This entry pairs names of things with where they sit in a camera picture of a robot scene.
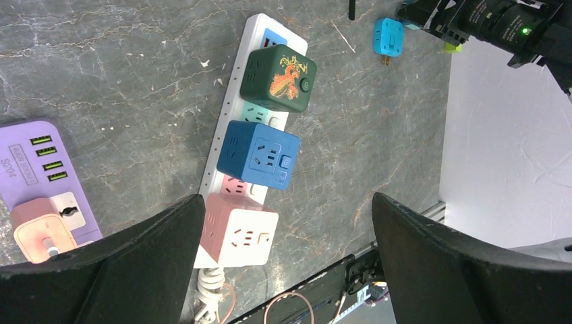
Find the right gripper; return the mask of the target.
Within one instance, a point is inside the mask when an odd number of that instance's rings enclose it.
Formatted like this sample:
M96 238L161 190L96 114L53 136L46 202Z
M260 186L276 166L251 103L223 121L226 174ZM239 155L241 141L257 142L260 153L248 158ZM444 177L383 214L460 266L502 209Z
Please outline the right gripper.
M406 1L397 17L452 45L472 36L514 55L563 55L562 1Z

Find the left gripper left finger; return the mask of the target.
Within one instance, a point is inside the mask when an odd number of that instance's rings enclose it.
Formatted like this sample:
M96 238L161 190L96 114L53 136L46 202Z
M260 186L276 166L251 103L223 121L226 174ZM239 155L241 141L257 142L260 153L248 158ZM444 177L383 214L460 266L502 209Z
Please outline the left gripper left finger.
M201 240L195 194L101 240L1 268L2 323L177 323Z

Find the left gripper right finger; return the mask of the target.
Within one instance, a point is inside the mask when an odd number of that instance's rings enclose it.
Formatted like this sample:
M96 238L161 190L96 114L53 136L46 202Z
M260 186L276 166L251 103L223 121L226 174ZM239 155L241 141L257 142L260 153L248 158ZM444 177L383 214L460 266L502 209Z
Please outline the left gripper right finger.
M372 198L398 323L570 323L571 239L501 248Z

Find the pink cube socket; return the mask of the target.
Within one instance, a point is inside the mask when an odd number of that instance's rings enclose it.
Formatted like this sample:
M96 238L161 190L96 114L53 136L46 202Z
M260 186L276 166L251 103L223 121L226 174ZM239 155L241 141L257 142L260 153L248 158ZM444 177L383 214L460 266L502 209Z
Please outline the pink cube socket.
M200 246L223 268L265 265L279 214L246 196L212 193Z

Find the pink charger plug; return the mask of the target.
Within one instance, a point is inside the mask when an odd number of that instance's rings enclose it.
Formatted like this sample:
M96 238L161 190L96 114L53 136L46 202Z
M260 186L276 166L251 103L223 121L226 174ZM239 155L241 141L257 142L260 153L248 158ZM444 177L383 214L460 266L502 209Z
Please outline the pink charger plug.
M78 247L63 219L52 213L23 222L13 235L26 259L34 264Z

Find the blue adapter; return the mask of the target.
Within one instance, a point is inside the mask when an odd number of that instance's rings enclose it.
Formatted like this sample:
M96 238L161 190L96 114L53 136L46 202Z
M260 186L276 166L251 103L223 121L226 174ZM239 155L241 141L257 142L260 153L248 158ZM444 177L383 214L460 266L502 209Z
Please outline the blue adapter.
M374 25L372 48L382 58L383 65L389 65L394 57L403 53L404 25L392 18L382 18Z

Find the purple USB power strip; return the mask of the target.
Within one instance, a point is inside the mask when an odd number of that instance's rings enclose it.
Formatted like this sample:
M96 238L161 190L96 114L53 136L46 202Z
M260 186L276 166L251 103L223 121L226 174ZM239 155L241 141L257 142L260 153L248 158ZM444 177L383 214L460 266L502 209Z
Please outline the purple USB power strip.
M103 238L58 129L45 119L1 126L1 198L9 211L37 198L54 202L79 246Z

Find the blue cube socket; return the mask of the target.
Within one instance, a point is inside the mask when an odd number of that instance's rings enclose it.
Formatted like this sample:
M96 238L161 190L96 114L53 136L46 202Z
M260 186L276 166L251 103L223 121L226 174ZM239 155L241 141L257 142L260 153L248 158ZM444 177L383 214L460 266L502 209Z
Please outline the blue cube socket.
M301 140L282 130L253 121L229 122L217 170L232 178L286 190Z

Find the dark green cube socket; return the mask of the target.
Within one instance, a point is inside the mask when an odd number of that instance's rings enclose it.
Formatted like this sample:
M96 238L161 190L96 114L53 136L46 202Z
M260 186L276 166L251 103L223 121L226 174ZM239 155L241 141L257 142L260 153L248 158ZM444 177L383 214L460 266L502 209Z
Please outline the dark green cube socket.
M288 113L308 108L318 68L314 61L284 44L252 51L239 89L245 101Z

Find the white multicolour power strip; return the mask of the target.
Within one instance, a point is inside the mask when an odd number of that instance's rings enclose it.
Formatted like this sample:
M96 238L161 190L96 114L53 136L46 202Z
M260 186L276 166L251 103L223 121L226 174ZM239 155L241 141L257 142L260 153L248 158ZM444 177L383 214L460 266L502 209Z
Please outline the white multicolour power strip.
M268 192L266 186L235 180L219 172L216 166L223 143L223 137L230 121L253 119L255 122L260 122L279 130L285 129L289 115L287 112L269 111L268 109L247 103L241 99L239 95L239 85L244 75L248 55L253 50L259 49L271 41L277 41L279 44L287 45L301 54L306 53L308 49L306 40L264 13L257 13L247 19L202 177L199 193L203 198L208 198L208 195L212 193L246 196L264 206ZM207 255L206 251L199 246L194 268L207 269L223 267L219 267L214 260Z

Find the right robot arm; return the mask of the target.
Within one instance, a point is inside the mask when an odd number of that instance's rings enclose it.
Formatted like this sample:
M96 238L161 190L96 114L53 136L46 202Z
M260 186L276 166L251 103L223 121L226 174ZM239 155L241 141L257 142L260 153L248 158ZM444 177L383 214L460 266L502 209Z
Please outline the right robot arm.
M546 67L571 96L570 1L404 1L396 15L450 45L474 37L502 49L510 68Z

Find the small green cube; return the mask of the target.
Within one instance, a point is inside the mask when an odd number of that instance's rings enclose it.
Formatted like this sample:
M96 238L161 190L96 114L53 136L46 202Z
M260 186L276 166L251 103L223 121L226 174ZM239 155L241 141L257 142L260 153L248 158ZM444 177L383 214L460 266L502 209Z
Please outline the small green cube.
M454 54L462 52L463 45L452 45L450 43L445 44L445 52Z

